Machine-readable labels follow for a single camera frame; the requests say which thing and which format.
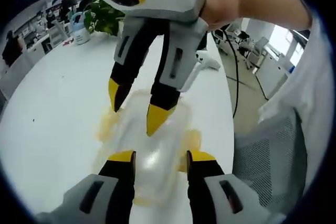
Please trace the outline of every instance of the hand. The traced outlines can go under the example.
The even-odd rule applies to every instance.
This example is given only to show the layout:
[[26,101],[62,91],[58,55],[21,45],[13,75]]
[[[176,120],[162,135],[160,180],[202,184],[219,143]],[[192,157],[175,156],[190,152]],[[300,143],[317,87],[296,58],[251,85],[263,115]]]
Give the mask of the hand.
[[201,18],[217,30],[239,18],[239,0],[206,0]]

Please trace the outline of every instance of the human arm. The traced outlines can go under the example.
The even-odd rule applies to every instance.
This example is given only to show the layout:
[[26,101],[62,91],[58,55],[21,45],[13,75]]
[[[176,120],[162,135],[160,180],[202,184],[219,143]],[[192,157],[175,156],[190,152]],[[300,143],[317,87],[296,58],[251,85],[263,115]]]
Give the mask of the human arm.
[[206,0],[201,17],[210,30],[242,17],[295,30],[309,29],[312,22],[301,0]]

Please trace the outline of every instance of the window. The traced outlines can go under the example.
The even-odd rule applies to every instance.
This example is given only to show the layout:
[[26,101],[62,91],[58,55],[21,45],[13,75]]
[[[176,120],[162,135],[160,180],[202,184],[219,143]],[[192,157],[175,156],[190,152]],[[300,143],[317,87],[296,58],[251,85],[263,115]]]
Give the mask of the window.
[[304,51],[304,49],[298,43],[297,46],[296,46],[296,48],[295,48],[295,51],[293,53],[293,56],[290,58],[290,62],[292,62],[292,64],[294,66],[296,66],[299,63],[299,60],[301,59],[303,51]]
[[269,43],[277,51],[286,55],[292,40],[293,35],[288,29],[281,26],[275,26],[271,38],[269,39]]

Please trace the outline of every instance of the potted plant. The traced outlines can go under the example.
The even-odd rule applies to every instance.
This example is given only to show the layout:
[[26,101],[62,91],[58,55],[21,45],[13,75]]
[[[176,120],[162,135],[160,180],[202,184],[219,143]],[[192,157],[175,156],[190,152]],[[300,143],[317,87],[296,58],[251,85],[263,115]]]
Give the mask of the potted plant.
[[114,9],[104,0],[92,0],[85,8],[84,25],[89,33],[100,31],[109,35],[118,35],[119,22],[125,14]]

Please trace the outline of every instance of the black cable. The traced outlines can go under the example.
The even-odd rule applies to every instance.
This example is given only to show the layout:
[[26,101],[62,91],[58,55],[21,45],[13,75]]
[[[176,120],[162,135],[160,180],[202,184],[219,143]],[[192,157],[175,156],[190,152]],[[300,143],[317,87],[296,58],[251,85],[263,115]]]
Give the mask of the black cable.
[[236,88],[236,105],[235,105],[235,109],[233,111],[233,118],[235,118],[235,115],[236,115],[236,112],[237,112],[237,107],[238,107],[238,93],[239,93],[239,75],[238,75],[238,58],[237,58],[237,55],[236,55],[236,51],[235,49],[233,48],[232,46],[232,43],[231,41],[229,40],[229,37],[227,36],[227,33],[226,31],[223,30],[223,33],[225,34],[225,37],[227,39],[227,42],[229,42],[229,45],[232,49],[232,52],[233,52],[233,55],[235,56],[235,62],[236,62],[236,78],[237,78],[237,88]]

